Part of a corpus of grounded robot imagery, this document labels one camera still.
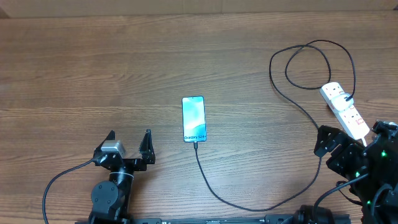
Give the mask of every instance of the power strip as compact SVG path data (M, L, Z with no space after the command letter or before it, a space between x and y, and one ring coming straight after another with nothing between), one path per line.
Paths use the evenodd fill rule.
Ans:
M358 110L356 110L354 106L354 100L351 99L347 103L345 100L339 101L343 102L343 107L340 103L340 108L338 103L335 103L337 100L345 99L345 95L349 96L347 93L344 92L343 88L337 82L327 83L320 89L320 93L328 103L330 109L336 115L338 121L346 131L346 133L353 139L359 140L362 139L364 145L366 145L364 141L364 137L369 133L370 129L365 123L364 119L362 119L361 115L359 115Z

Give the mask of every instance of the white power strip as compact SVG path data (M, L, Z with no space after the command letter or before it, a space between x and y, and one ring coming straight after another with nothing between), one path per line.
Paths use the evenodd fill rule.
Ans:
M344 110L337 110L337 106L333 106L333 100L339 98L338 96L340 95L346 95L340 84L337 82L327 83L320 89L320 93L336 115L346 133L355 140L362 139L366 146L364 137L369 133L370 129L353 105L354 101L352 100L351 106L347 105L348 107Z

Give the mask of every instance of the blue phone screen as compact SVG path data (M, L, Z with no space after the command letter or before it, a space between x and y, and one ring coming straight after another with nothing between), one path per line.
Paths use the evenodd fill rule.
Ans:
M182 98L184 141L206 141L205 99L203 96Z

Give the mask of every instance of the wooden tabletop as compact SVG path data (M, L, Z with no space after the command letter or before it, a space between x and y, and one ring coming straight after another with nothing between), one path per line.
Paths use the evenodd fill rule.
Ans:
M261 217L312 205L343 179L326 167L329 155L312 187L272 211L246 212L215 199L192 144L183 142L181 99L205 97L208 140L198 152L214 191L244 207L270 207L303 189L318 164L317 130L273 89L271 55L315 39L344 45L355 61L354 99L364 120L396 122L397 23L394 11L0 20L0 223L43 223L50 179L91 159L112 129L129 157L139 156L152 130L156 165L136 173L130 211L137 218ZM345 52L315 45L330 61L331 80L351 92ZM293 52L274 59L277 86L319 125L341 128L318 90L284 77ZM315 50L294 58L288 73L305 86L328 76ZM47 197L50 223L88 218L91 190L108 175L89 165L59 178ZM362 216L339 193L321 206L354 222Z

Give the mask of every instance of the beige wall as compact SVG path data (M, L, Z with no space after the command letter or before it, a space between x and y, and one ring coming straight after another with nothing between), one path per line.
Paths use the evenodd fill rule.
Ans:
M392 10L397 5L398 0L0 0L0 17Z

